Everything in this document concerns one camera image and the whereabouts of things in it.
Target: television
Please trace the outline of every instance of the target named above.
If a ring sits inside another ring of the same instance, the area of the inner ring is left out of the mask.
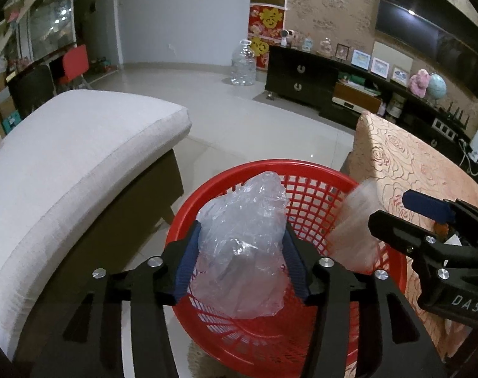
[[[376,30],[436,63],[478,98],[478,27],[447,0],[380,0]]]

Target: blue gripper pad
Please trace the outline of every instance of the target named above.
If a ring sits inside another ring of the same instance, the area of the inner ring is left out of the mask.
[[[186,250],[183,253],[183,257],[179,262],[178,269],[174,277],[174,299],[176,303],[180,299],[187,295],[188,285],[190,284],[190,279],[194,272],[195,263],[197,262],[197,256],[199,255],[199,234],[201,232],[202,225],[197,222],[193,228],[192,234],[188,235],[189,239]]]
[[[305,302],[309,297],[306,267],[288,230],[284,232],[283,236],[283,256],[295,295]]]
[[[406,190],[402,196],[402,203],[406,209],[435,220],[439,224],[454,222],[454,212],[449,203],[444,200],[410,189]]]

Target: black chair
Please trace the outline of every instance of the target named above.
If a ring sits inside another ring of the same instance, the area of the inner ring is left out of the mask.
[[[54,93],[52,74],[46,65],[23,71],[8,82],[8,87],[22,119],[52,99]]]

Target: floral wallpaper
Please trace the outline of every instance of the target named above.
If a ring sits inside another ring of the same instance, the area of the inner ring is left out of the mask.
[[[448,0],[478,26],[478,14],[468,0]],[[463,109],[470,116],[467,127],[472,136],[478,128],[478,100],[458,82],[450,80],[440,69],[436,69],[417,51],[391,37],[375,32],[375,20],[379,0],[288,0],[285,27],[309,34],[318,46],[319,41],[329,37],[333,46],[337,43],[372,53],[375,41],[380,41],[403,52],[414,60],[412,73],[419,69],[437,72],[447,84],[447,95],[439,101],[445,108],[454,102],[453,109]]]

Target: framed photo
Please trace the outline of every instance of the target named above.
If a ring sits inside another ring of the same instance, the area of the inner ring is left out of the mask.
[[[351,64],[363,69],[369,69],[370,55],[365,52],[354,50],[353,57],[351,58]]]
[[[349,55],[349,47],[343,44],[337,44],[337,49],[335,50],[335,57],[346,61],[347,56]]]
[[[374,59],[372,60],[372,68],[370,71],[374,74],[377,74],[383,78],[387,78],[389,69],[390,64],[388,64],[387,62],[384,62],[383,60],[380,60],[376,57],[374,57]]]
[[[393,74],[391,75],[391,80],[407,87],[407,83],[409,82],[409,73],[404,69],[397,67],[396,65],[393,67]]]

